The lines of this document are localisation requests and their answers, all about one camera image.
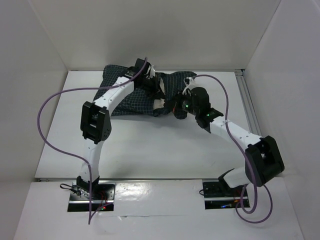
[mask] checkered cloth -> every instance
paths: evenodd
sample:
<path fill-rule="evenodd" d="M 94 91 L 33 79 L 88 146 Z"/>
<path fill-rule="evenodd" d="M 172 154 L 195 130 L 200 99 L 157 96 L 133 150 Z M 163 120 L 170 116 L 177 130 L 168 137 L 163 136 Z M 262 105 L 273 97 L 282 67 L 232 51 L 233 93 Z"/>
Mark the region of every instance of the checkered cloth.
<path fill-rule="evenodd" d="M 103 81 L 100 87 L 112 86 L 125 69 L 127 69 L 127 67 L 119 65 L 105 66 L 102 75 Z M 177 71 L 171 74 L 157 72 L 157 78 L 162 78 L 164 83 L 165 101 L 171 100 L 178 91 L 182 91 L 186 87 L 184 79 L 188 77 L 194 77 L 195 75 L 196 74 L 192 71 Z M 98 90 L 93 100 L 100 98 L 103 94 L 105 94 L 105 92 L 105 89 Z M 122 102 L 115 108 L 111 115 L 120 116 L 145 114 L 157 117 L 159 115 L 167 115 L 168 113 L 170 113 L 170 110 L 165 107 L 154 109 L 154 100 L 148 98 L 144 90 L 136 88 L 132 93 L 122 100 Z M 177 109 L 174 112 L 174 116 L 177 119 L 185 119 L 187 117 L 187 113 L 183 110 Z"/>

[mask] white surface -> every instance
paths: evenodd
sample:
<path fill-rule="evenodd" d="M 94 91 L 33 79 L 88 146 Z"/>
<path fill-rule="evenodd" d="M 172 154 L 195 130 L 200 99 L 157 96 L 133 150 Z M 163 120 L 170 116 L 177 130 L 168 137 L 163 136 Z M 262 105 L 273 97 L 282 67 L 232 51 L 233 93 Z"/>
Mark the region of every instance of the white surface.
<path fill-rule="evenodd" d="M 87 212 L 67 212 L 69 192 L 59 184 L 32 183 L 15 240 L 303 239 L 282 178 L 267 184 L 274 209 L 270 219 L 259 225 L 244 223 L 234 209 L 205 210 L 204 198 L 199 195 L 200 180 L 123 185 L 127 191 L 116 193 L 114 212 L 99 213 L 88 225 Z M 251 220 L 261 219 L 270 207 L 264 188 L 259 189 L 259 195 L 257 214 L 250 216 Z"/>
<path fill-rule="evenodd" d="M 233 72 L 199 72 L 219 78 L 229 94 L 229 118 L 248 129 L 246 114 Z M 70 71 L 64 88 L 98 87 L 101 71 Z M 196 79 L 205 87 L 212 107 L 225 112 L 226 98 L 211 78 Z M 48 141 L 74 154 L 84 153 L 80 130 L 82 105 L 92 101 L 96 91 L 65 93 L 60 97 Z M 194 116 L 178 120 L 173 114 L 160 117 L 119 116 L 111 118 L 112 131 L 102 147 L 101 178 L 217 178 L 241 167 L 244 159 L 233 143 L 201 129 Z M 36 178 L 76 178 L 82 161 L 44 147 Z"/>
<path fill-rule="evenodd" d="M 69 70 L 244 69 L 280 0 L 29 0 Z"/>
<path fill-rule="evenodd" d="M 245 71 L 262 133 L 279 145 L 306 240 L 320 235 L 319 3 L 282 0 Z"/>
<path fill-rule="evenodd" d="M 67 69 L 27 1 L 1 1 L 0 33 L 0 239 L 12 240 L 44 146 L 37 112 Z M 45 134 L 56 104 L 43 113 Z"/>

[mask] cloth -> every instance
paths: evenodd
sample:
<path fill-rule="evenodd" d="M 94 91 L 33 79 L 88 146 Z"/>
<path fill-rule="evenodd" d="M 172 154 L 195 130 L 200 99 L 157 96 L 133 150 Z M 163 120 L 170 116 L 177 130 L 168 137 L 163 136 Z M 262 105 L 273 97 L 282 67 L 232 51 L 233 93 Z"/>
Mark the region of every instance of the cloth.
<path fill-rule="evenodd" d="M 100 87 L 112 86 L 121 75 L 123 70 L 127 69 L 125 66 L 119 65 L 107 65 L 103 70 L 103 81 Z M 184 79 L 188 77 L 194 77 L 196 74 L 192 71 L 178 71 L 171 74 L 166 74 L 163 72 L 156 72 L 157 78 L 162 79 L 164 85 L 164 94 L 165 100 L 169 101 L 176 95 L 178 91 L 182 91 L 186 84 Z M 105 94 L 105 89 L 100 89 L 94 96 L 93 100 L 100 98 Z M 130 93 L 122 102 L 114 109 L 112 116 L 121 116 L 121 115 L 150 115 L 158 117 L 160 115 L 167 115 L 170 113 L 170 110 L 161 107 L 161 104 L 156 102 L 155 106 L 161 107 L 154 109 L 155 100 L 147 97 L 145 91 L 140 88 L 136 88 L 132 93 Z M 185 119 L 187 113 L 183 110 L 176 110 L 174 116 L 177 119 Z"/>

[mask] plaid fabric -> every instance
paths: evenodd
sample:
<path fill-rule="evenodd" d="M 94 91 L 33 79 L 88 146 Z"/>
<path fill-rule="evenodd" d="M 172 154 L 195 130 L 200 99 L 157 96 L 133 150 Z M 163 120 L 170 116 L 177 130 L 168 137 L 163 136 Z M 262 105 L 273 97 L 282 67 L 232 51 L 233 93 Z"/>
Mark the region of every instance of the plaid fabric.
<path fill-rule="evenodd" d="M 125 69 L 127 69 L 127 67 L 119 65 L 105 66 L 102 75 L 103 81 L 100 87 L 112 86 Z M 172 74 L 157 72 L 156 75 L 158 79 L 161 77 L 163 80 L 165 100 L 171 100 L 177 91 L 182 91 L 186 87 L 184 79 L 194 77 L 196 74 L 192 71 L 178 71 Z M 98 90 L 93 100 L 100 98 L 105 92 L 105 89 Z M 153 108 L 154 100 L 148 98 L 144 90 L 136 88 L 115 108 L 112 116 L 145 114 L 157 117 L 159 115 L 167 115 L 170 112 L 170 110 L 164 107 L 155 110 Z M 177 119 L 185 119 L 187 113 L 182 110 L 176 110 L 174 116 Z"/>

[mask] white floor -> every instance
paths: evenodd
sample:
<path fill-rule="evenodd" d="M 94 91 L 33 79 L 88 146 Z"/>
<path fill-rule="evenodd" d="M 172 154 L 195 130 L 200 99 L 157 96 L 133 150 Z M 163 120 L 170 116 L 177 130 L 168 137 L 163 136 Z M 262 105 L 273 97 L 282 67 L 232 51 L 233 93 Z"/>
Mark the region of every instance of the white floor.
<path fill-rule="evenodd" d="M 249 129 L 234 72 L 197 72 L 219 78 L 229 95 L 229 118 Z M 70 71 L 64 90 L 98 87 L 102 71 Z M 211 106 L 225 113 L 226 99 L 220 85 L 211 78 L 197 78 L 209 95 Z M 84 140 L 80 130 L 82 105 L 92 101 L 96 91 L 68 92 L 60 97 L 48 141 L 82 155 Z M 241 167 L 244 159 L 233 143 L 201 129 L 194 117 L 178 120 L 172 114 L 160 117 L 112 117 L 112 132 L 104 143 L 99 165 L 100 177 L 107 179 L 205 179 L 217 178 L 227 170 Z M 82 162 L 47 145 L 36 178 L 72 178 Z"/>
<path fill-rule="evenodd" d="M 34 182 L 24 204 L 15 240 L 302 240 L 285 183 L 267 183 L 273 213 L 261 224 L 243 222 L 234 209 L 205 210 L 201 180 L 118 182 L 114 212 L 102 212 L 88 225 L 87 212 L 67 212 L 69 191 L 61 182 Z M 256 221 L 269 211 L 259 188 Z M 248 188 L 252 202 L 253 189 Z"/>

